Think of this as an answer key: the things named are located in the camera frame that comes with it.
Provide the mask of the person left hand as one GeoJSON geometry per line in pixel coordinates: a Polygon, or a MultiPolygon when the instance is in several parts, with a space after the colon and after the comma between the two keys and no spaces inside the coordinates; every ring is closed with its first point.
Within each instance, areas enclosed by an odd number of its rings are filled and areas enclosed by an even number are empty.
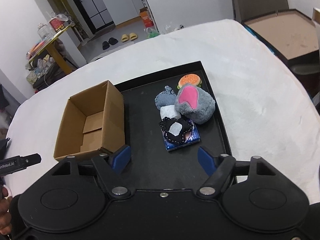
{"type": "Polygon", "coordinates": [[[1,235],[8,235],[11,233],[11,214],[9,213],[9,207],[12,201],[12,196],[9,196],[8,190],[2,187],[1,197],[1,212],[0,212],[0,230],[1,235]]]}

